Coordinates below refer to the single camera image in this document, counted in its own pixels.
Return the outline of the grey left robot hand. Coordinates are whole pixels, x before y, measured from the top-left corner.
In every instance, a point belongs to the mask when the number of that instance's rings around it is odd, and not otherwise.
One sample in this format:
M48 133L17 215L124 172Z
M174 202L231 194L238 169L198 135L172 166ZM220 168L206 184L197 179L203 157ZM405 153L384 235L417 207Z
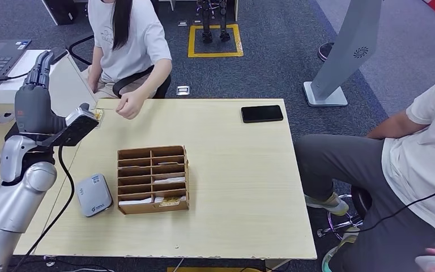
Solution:
M52 60L53 52L40 53L23 85L15 94L14 115L19 132L58 134L67 127L92 130L99 122L86 109L76 108L70 117L61 117L53 112L49 93Z

